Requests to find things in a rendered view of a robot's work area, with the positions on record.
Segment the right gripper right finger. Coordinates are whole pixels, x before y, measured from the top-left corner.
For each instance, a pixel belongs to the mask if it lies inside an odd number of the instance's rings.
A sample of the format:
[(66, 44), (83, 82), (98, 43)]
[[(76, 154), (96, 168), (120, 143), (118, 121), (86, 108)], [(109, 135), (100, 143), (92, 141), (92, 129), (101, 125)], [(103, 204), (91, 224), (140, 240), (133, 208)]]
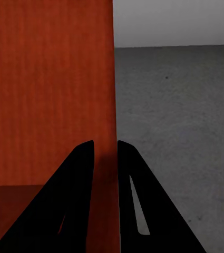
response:
[[(138, 150), (118, 140), (121, 253), (207, 253)], [(138, 232), (132, 177), (150, 235)]]

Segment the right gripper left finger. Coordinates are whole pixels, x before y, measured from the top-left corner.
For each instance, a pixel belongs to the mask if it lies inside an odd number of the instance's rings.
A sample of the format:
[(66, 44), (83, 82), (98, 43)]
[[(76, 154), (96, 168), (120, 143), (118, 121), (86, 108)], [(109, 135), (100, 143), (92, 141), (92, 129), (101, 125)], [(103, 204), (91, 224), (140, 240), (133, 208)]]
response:
[(0, 240), (0, 253), (85, 253), (94, 141), (69, 154)]

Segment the storage box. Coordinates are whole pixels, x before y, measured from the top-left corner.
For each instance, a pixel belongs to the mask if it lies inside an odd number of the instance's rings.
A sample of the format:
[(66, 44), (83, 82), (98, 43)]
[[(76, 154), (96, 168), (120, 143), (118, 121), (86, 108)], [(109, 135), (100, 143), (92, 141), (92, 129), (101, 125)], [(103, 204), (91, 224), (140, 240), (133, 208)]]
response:
[(121, 253), (113, 0), (0, 0), (0, 240), (94, 141), (85, 253)]

